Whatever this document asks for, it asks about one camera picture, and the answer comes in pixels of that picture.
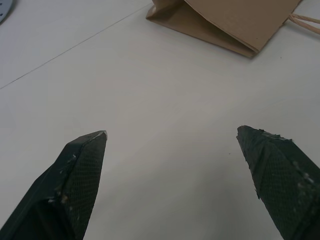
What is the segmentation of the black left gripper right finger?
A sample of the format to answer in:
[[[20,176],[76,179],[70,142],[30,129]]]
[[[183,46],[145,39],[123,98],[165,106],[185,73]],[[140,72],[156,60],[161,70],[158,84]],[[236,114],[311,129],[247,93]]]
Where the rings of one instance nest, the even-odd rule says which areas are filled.
[[[242,125],[236,136],[257,197],[285,240],[320,238],[320,169],[291,140]]]

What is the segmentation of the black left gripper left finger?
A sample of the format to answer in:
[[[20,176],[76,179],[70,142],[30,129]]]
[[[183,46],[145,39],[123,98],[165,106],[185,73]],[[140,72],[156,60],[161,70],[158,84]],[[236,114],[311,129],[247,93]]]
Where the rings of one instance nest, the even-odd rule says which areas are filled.
[[[108,135],[67,143],[0,230],[2,240],[82,240],[96,202]]]

